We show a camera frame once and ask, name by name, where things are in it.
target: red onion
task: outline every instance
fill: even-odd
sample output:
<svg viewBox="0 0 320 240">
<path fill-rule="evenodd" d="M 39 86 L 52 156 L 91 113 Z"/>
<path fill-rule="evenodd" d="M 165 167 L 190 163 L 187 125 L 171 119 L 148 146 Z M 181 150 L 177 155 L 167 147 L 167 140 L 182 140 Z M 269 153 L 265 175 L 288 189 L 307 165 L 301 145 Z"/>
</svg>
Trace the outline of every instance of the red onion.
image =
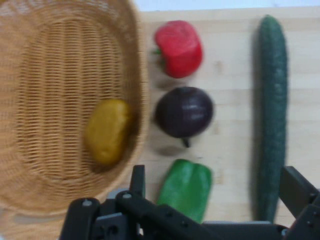
<svg viewBox="0 0 320 240">
<path fill-rule="evenodd" d="M 189 138 L 202 133 L 210 124 L 214 106 L 210 97 L 196 87 L 177 87 L 165 94 L 155 111 L 158 126 L 168 135 L 182 139 L 189 148 Z"/>
</svg>

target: light wood surface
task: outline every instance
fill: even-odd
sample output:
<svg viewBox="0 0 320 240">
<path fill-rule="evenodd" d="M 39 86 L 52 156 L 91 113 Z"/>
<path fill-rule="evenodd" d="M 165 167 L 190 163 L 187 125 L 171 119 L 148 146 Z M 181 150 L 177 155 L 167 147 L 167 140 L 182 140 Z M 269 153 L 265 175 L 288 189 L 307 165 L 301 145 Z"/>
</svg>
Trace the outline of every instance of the light wood surface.
<svg viewBox="0 0 320 240">
<path fill-rule="evenodd" d="M 206 90 L 215 102 L 212 125 L 186 149 L 152 121 L 140 164 L 146 167 L 146 197 L 154 201 L 175 159 L 202 163 L 214 171 L 205 220 L 252 220 L 253 171 L 259 149 L 260 80 L 256 76 L 255 30 L 265 14 L 283 25 L 289 51 L 290 101 L 287 164 L 320 187 L 320 7 L 143 12 L 151 111 L 163 94 L 177 86 Z M 158 66 L 153 34 L 165 21 L 187 20 L 197 29 L 205 58 L 196 74 L 174 80 Z M 128 187 L 130 177 L 121 187 Z M 281 203 L 276 222 L 294 218 Z"/>
</svg>

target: cucumber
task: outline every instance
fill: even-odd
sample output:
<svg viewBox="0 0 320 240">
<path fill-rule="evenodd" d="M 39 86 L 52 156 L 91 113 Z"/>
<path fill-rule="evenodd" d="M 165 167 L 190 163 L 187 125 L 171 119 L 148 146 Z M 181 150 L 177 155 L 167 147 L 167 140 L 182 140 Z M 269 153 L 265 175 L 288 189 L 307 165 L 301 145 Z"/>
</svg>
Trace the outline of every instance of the cucumber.
<svg viewBox="0 0 320 240">
<path fill-rule="evenodd" d="M 288 58 L 278 21 L 267 15 L 259 27 L 262 78 L 262 158 L 258 172 L 258 220 L 273 223 L 286 158 Z"/>
</svg>

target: green bell pepper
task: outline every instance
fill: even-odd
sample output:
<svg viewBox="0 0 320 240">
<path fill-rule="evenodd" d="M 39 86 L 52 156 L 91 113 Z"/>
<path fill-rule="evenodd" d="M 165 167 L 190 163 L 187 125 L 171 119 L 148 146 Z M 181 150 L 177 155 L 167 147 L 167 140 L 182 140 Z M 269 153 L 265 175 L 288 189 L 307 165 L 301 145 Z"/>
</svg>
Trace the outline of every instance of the green bell pepper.
<svg viewBox="0 0 320 240">
<path fill-rule="evenodd" d="M 212 172 L 209 168 L 185 159 L 177 159 L 167 174 L 156 203 L 167 204 L 201 223 L 211 185 Z"/>
</svg>

